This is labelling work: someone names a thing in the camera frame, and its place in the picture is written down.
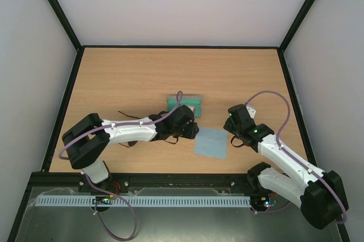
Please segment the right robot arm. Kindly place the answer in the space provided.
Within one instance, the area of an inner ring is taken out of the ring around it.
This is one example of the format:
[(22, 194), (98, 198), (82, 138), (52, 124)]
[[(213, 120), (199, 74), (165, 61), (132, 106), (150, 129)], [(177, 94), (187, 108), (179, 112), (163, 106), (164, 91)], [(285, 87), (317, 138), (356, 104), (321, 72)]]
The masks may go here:
[(349, 209), (341, 177), (309, 163), (283, 143), (265, 124), (254, 121), (255, 110), (238, 104), (228, 110), (224, 129), (243, 146), (276, 164), (261, 162), (247, 172), (249, 187), (256, 192), (270, 190), (298, 207), (307, 222), (323, 229), (338, 218), (346, 219)]

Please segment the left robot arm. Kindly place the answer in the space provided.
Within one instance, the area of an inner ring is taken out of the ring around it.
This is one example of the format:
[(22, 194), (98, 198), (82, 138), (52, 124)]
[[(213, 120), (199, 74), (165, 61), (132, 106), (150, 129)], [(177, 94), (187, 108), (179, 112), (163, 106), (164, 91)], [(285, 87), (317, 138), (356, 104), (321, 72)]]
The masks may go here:
[(170, 137), (193, 140), (198, 133), (195, 114), (186, 105), (132, 121), (110, 121), (92, 113), (63, 134), (64, 147), (59, 158), (86, 175), (82, 189), (91, 191), (91, 181), (97, 188), (108, 190), (113, 179), (100, 158), (108, 146), (126, 143), (132, 147), (141, 141), (166, 141)]

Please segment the grey glasses case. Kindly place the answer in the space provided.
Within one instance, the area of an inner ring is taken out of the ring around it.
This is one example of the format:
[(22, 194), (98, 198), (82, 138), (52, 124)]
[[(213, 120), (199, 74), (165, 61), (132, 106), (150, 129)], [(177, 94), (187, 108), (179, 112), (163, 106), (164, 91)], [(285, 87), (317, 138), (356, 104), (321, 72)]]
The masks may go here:
[[(176, 95), (167, 95), (167, 111), (171, 111), (173, 107), (177, 103)], [(192, 105), (196, 107), (196, 116), (197, 118), (201, 117), (202, 110), (201, 110), (201, 104), (202, 104), (202, 96), (200, 95), (183, 95), (183, 98), (180, 102), (181, 105)]]

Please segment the black round sunglasses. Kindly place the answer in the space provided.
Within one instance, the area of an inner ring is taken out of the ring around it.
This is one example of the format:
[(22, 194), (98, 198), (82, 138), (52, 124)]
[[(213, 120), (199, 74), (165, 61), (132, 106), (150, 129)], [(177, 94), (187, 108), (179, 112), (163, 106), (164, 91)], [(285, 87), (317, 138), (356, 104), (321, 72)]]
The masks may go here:
[[(128, 118), (133, 118), (133, 119), (139, 119), (139, 117), (136, 117), (136, 116), (132, 116), (132, 115), (129, 115), (129, 114), (126, 114), (126, 113), (123, 113), (122, 111), (118, 111), (118, 113), (128, 117)], [(138, 143), (138, 141), (129, 141), (128, 143), (124, 144), (124, 143), (120, 143), (120, 145), (122, 145), (123, 147), (126, 147), (126, 148), (131, 148), (133, 146), (135, 146), (136, 144)]]

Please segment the light blue cleaning cloth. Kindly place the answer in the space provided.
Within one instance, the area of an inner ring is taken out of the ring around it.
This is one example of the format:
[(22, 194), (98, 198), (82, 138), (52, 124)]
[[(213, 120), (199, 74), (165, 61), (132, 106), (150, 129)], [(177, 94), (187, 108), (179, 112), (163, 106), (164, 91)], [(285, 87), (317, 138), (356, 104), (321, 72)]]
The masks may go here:
[(200, 128), (195, 138), (196, 155), (225, 159), (227, 154), (228, 133), (224, 130)]

